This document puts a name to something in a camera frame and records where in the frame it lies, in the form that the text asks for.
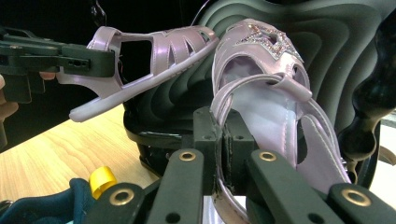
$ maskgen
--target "star embellishment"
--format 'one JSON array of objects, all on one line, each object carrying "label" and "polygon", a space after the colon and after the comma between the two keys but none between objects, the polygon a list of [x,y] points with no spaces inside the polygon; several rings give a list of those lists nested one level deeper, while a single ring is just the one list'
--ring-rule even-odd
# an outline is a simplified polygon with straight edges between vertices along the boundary
[{"label": "star embellishment", "polygon": [[284,52],[294,55],[298,60],[303,62],[300,54],[291,44],[285,33],[277,29],[270,29],[256,24],[248,26],[251,33],[238,41],[236,45],[240,44],[259,44],[264,47],[275,60],[278,60]]}]

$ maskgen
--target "metallic pink sandal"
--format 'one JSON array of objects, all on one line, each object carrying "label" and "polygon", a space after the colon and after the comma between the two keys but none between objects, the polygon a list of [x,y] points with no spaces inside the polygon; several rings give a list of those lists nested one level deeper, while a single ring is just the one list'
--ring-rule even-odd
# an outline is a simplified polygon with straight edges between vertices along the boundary
[{"label": "metallic pink sandal", "polygon": [[[349,182],[332,125],[312,99],[303,60],[284,33],[250,19],[232,25],[217,48],[212,80],[215,97],[210,108],[221,128],[232,108],[259,148],[283,155],[313,188],[327,193],[331,185]],[[298,120],[307,143],[300,163]],[[224,184],[220,154],[215,207],[227,223],[248,223],[245,208]]]},{"label": "metallic pink sandal", "polygon": [[[150,74],[123,85],[118,61],[122,42],[148,40],[152,43]],[[77,84],[94,91],[99,97],[70,112],[70,119],[82,122],[122,104],[137,94],[177,76],[209,54],[219,39],[204,26],[192,26],[151,34],[123,33],[111,27],[100,27],[88,49],[109,50],[116,54],[113,77],[57,75],[61,84]]]}]

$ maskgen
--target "wooden table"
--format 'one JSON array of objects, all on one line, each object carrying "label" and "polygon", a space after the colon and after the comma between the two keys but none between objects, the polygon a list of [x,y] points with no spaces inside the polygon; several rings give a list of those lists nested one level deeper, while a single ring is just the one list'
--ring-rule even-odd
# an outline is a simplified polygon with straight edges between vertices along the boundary
[{"label": "wooden table", "polygon": [[68,120],[0,154],[0,201],[50,195],[69,180],[108,166],[119,182],[145,188],[157,177],[143,168],[122,124],[123,108],[82,123]]}]

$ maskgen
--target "sandal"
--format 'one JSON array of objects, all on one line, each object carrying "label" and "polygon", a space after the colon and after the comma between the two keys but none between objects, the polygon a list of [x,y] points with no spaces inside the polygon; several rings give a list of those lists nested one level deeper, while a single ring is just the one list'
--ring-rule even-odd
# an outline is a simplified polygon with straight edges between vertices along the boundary
[{"label": "sandal", "polygon": [[[231,108],[241,114],[259,148],[283,155],[306,182],[327,193],[349,182],[335,132],[312,99],[303,60],[286,35],[264,22],[247,19],[230,26],[221,39],[212,67],[211,112],[223,128]],[[297,121],[307,144],[297,160]],[[217,153],[215,206],[224,221],[247,223],[246,210],[225,186]]]},{"label": "sandal", "polygon": [[[148,40],[152,43],[150,74],[122,84],[117,64],[122,42]],[[57,79],[61,84],[76,84],[94,91],[99,97],[70,112],[70,119],[82,122],[122,104],[137,94],[160,85],[202,60],[210,53],[219,39],[204,26],[192,26],[151,34],[122,33],[111,27],[100,27],[88,45],[88,49],[115,52],[113,77],[83,77],[64,74]]]}]

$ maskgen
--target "yellow object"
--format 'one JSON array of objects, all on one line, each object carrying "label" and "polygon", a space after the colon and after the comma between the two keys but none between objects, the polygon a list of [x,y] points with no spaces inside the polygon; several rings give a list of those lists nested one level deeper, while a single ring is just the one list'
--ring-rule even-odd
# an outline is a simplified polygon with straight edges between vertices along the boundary
[{"label": "yellow object", "polygon": [[90,187],[92,197],[99,199],[105,190],[117,184],[117,179],[107,166],[102,166],[93,171],[90,176]]}]

